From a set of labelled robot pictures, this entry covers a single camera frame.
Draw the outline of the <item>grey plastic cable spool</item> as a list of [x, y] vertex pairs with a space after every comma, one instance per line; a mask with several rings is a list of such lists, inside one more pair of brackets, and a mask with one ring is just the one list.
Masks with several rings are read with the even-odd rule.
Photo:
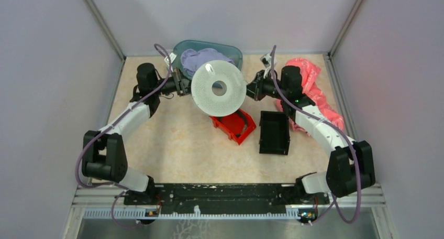
[[246, 82], [232, 63], [213, 60], [203, 64], [192, 77], [192, 98], [209, 116], [228, 116], [239, 110], [246, 98]]

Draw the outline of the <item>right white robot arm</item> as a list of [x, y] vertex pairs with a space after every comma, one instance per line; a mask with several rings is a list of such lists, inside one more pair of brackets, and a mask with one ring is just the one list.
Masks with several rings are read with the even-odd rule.
[[316, 103], [303, 93], [301, 70], [297, 66], [284, 66], [281, 77], [269, 69], [256, 73], [246, 85], [247, 96], [260, 101], [266, 96], [281, 102], [279, 124], [267, 124], [261, 131], [260, 152], [283, 153], [289, 146], [289, 131], [281, 135], [279, 127], [288, 127], [293, 121], [323, 148], [329, 162], [326, 171], [313, 172], [295, 181], [295, 197], [300, 203], [309, 203], [316, 193], [332, 193], [337, 198], [358, 193], [375, 184], [374, 161], [371, 145], [347, 136], [321, 113]]

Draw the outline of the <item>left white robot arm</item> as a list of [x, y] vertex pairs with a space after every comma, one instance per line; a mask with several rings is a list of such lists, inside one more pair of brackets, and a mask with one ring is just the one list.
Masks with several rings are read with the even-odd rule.
[[178, 68], [168, 67], [167, 72], [166, 77], [162, 78], [153, 64], [139, 65], [137, 85], [125, 110], [100, 130], [85, 133], [83, 150], [76, 163], [76, 177], [85, 176], [98, 182], [84, 183], [83, 187], [115, 185], [137, 192], [136, 197], [144, 204], [156, 200], [154, 179], [129, 167], [125, 141], [154, 115], [160, 105], [160, 96], [190, 94], [190, 78]]

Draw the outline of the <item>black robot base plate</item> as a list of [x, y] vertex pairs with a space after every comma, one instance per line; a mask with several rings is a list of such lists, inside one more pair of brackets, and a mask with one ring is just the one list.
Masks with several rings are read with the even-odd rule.
[[163, 183], [146, 192], [128, 191], [125, 205], [154, 205], [161, 214], [284, 214], [288, 205], [329, 205], [327, 194], [303, 194], [292, 183]]

